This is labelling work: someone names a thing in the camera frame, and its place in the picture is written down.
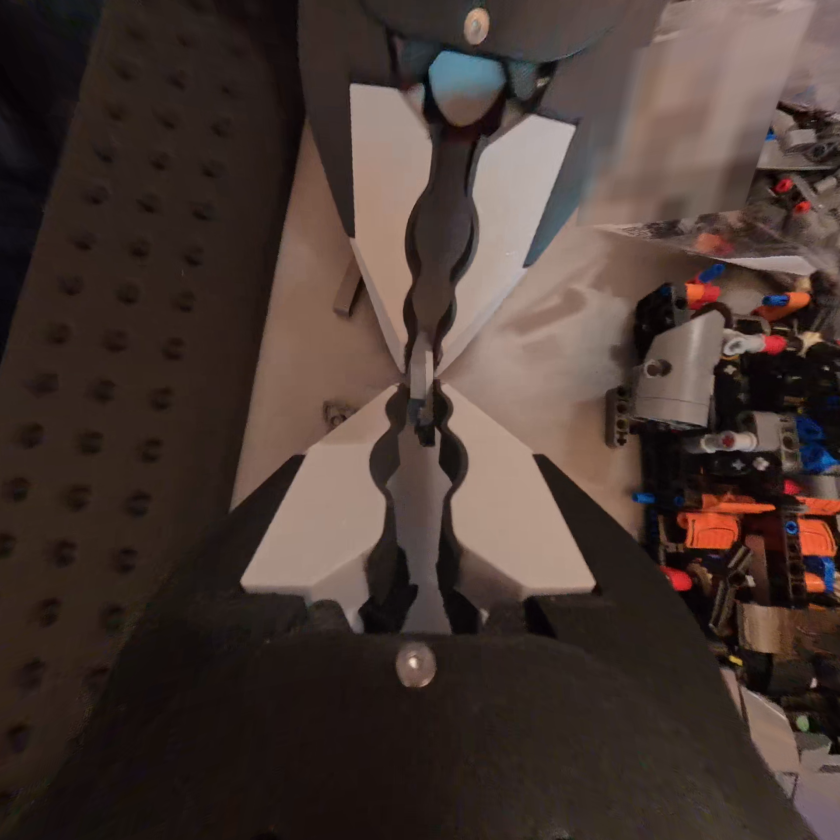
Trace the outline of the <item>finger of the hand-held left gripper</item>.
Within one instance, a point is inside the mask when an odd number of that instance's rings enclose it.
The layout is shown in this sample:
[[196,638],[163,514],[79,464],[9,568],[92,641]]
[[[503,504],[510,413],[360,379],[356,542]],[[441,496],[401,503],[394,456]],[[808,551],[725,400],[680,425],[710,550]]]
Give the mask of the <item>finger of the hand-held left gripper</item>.
[[413,283],[406,229],[429,179],[433,144],[425,90],[350,87],[353,177],[351,246],[386,346],[405,370],[404,302]]
[[575,131],[571,123],[529,114],[481,152],[472,190],[478,244],[455,288],[455,320],[442,342],[439,374],[526,274],[524,262]]

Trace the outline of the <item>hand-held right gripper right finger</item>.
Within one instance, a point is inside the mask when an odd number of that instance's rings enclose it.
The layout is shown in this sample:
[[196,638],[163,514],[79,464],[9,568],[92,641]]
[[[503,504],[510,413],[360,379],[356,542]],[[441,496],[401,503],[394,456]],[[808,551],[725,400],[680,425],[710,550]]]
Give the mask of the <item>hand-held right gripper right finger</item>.
[[448,384],[437,385],[444,499],[437,582],[447,609],[588,595],[595,577],[536,455]]

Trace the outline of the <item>long grey lego beam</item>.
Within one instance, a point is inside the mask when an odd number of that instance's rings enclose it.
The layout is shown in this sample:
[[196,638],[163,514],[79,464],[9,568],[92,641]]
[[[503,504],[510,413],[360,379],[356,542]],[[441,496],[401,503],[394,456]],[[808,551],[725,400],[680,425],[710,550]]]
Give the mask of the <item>long grey lego beam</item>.
[[363,286],[362,271],[352,256],[333,298],[333,313],[339,318],[350,319]]

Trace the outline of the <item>partly built lego car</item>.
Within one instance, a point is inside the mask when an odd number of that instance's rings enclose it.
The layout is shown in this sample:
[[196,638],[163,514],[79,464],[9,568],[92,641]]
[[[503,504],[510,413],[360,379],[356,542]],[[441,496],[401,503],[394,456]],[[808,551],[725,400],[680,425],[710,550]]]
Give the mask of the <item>partly built lego car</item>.
[[640,446],[643,547],[720,661],[838,714],[838,279],[739,311],[716,264],[636,306],[605,442]]

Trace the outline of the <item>clear bag of grey parts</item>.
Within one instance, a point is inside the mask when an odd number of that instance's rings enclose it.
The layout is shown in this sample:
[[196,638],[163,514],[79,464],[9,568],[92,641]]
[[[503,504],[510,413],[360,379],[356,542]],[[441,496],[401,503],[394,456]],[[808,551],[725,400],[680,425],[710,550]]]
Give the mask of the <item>clear bag of grey parts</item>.
[[838,109],[779,101],[743,208],[602,229],[751,270],[838,280]]

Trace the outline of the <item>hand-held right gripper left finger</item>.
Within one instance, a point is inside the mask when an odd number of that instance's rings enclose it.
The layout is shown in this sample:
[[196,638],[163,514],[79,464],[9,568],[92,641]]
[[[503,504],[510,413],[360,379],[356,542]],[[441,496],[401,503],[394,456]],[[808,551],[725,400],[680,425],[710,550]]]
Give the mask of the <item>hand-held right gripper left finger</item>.
[[269,521],[240,584],[249,594],[338,603],[360,618],[371,596],[367,564],[385,526],[385,495],[371,472],[391,428],[391,385],[311,446]]

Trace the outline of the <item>black dotted edge pad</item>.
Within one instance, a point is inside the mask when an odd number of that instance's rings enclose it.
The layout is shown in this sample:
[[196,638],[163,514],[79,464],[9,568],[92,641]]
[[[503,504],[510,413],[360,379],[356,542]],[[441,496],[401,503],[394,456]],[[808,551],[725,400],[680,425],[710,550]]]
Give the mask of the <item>black dotted edge pad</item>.
[[228,509],[297,162],[298,2],[106,2],[2,361],[2,834]]

